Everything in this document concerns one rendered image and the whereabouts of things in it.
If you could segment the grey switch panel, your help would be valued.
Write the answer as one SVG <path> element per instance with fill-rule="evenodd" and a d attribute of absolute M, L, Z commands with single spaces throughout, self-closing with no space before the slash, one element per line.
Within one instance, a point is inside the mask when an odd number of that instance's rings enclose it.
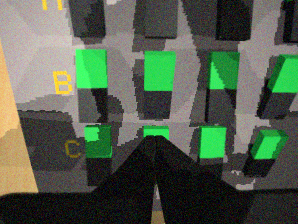
<path fill-rule="evenodd" d="M 0 0 L 0 42 L 38 192 L 92 192 L 147 135 L 298 188 L 298 0 Z"/>

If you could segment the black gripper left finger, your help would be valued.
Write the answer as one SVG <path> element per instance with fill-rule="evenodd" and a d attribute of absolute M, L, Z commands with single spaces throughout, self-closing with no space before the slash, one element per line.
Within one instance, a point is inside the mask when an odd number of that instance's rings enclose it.
<path fill-rule="evenodd" d="M 92 192 L 0 196 L 0 224 L 151 224 L 156 142 L 147 135 Z"/>

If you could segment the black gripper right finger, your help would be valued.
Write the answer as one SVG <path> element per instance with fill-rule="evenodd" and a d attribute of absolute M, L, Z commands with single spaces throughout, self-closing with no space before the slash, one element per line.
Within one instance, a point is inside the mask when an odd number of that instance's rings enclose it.
<path fill-rule="evenodd" d="M 298 224 L 298 188 L 238 190 L 155 135 L 165 224 Z"/>

